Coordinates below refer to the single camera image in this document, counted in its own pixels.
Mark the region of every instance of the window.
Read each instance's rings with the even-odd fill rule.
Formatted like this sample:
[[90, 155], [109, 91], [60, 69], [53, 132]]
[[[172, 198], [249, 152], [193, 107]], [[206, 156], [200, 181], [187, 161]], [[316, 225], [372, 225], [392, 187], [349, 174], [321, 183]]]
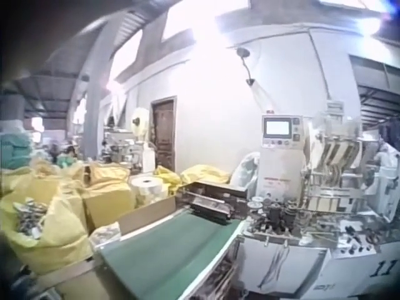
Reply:
[[32, 140], [34, 143], [40, 143], [40, 140], [42, 138], [42, 134], [39, 131], [35, 131], [32, 133]]
[[112, 60], [110, 80], [115, 79], [127, 67], [135, 62], [142, 35], [143, 32], [141, 30], [138, 31], [115, 53], [114, 59]]
[[44, 131], [43, 119], [41, 117], [33, 117], [31, 120], [31, 124], [34, 130], [41, 133]]
[[320, 0], [322, 4], [342, 6], [344, 8], [368, 9], [378, 13], [386, 13], [389, 6], [386, 0]]
[[191, 29], [194, 24], [207, 17], [249, 7], [249, 0], [182, 0], [168, 11], [163, 39]]

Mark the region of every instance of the yellow bag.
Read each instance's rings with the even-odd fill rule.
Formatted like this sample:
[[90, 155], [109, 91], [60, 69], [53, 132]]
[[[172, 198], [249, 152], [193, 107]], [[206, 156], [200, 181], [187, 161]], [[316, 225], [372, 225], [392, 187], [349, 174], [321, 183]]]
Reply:
[[0, 198], [11, 193], [18, 187], [26, 186], [33, 177], [33, 171], [30, 167], [20, 167], [16, 170], [0, 170]]
[[203, 164], [190, 167], [181, 173], [183, 184], [193, 183], [198, 180], [205, 180], [210, 183], [227, 183], [229, 177], [228, 172]]
[[[88, 235], [61, 191], [53, 195], [52, 201], [45, 199], [50, 192], [34, 197], [37, 192], [30, 189], [14, 191], [0, 202], [2, 230], [20, 260], [36, 274], [42, 275], [92, 256]], [[49, 203], [39, 240], [16, 232], [18, 214], [13, 203], [23, 203], [27, 197], [40, 203]]]
[[83, 162], [77, 161], [72, 166], [60, 170], [61, 175], [83, 183], [85, 167]]
[[82, 193], [82, 198], [88, 222], [94, 229], [110, 225], [136, 208], [131, 188], [123, 181], [111, 180], [91, 185]]
[[175, 194], [182, 185], [179, 175], [163, 166], [158, 166], [154, 171], [154, 175], [158, 178], [161, 178], [164, 184], [168, 184], [168, 191], [170, 195]]
[[128, 181], [129, 170], [118, 164], [99, 164], [92, 162], [90, 168], [90, 184], [106, 181]]
[[33, 159], [30, 163], [30, 166], [34, 172], [41, 177], [61, 175], [61, 171], [58, 166], [53, 165], [44, 159]]
[[83, 199], [76, 190], [75, 185], [68, 186], [67, 184], [61, 186], [62, 196], [71, 205], [72, 212], [79, 218], [85, 231], [88, 231], [88, 224], [86, 222], [86, 212], [83, 205]]

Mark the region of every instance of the number 11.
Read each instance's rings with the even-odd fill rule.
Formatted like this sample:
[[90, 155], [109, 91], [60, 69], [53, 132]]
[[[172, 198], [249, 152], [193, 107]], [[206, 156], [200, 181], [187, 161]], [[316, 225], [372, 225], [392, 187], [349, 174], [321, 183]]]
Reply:
[[378, 264], [378, 267], [376, 269], [376, 271], [374, 272], [374, 274], [369, 275], [369, 277], [376, 277], [376, 276], [386, 276], [386, 275], [390, 275], [390, 271], [392, 271], [393, 267], [397, 264], [398, 260], [392, 260], [389, 262], [389, 267], [387, 267], [386, 272], [383, 272], [381, 274], [379, 274], [382, 271], [382, 268], [384, 267], [384, 265], [386, 264], [386, 261], [381, 261]]

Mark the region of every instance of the green conveyor belt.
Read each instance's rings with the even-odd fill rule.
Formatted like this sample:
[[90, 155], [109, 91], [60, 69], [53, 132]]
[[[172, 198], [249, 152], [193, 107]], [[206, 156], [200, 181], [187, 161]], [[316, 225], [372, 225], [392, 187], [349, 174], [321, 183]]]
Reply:
[[100, 252], [140, 300], [175, 300], [226, 244], [240, 221], [218, 225], [184, 212]]

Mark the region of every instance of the wall lamp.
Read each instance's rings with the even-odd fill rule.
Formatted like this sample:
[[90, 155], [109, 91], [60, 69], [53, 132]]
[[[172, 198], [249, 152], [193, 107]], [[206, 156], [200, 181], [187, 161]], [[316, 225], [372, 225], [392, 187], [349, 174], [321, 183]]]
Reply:
[[247, 71], [247, 75], [249, 76], [249, 78], [246, 79], [246, 83], [247, 83], [249, 86], [252, 86], [253, 83], [255, 82], [255, 79], [253, 79], [253, 78], [251, 77], [249, 67], [248, 67], [248, 65], [246, 64], [245, 60], [244, 60], [245, 58], [248, 58], [248, 57], [250, 56], [250, 51], [247, 50], [246, 48], [238, 47], [238, 48], [236, 49], [236, 54], [241, 58], [242, 64], [243, 64], [244, 68], [245, 68], [246, 71]]

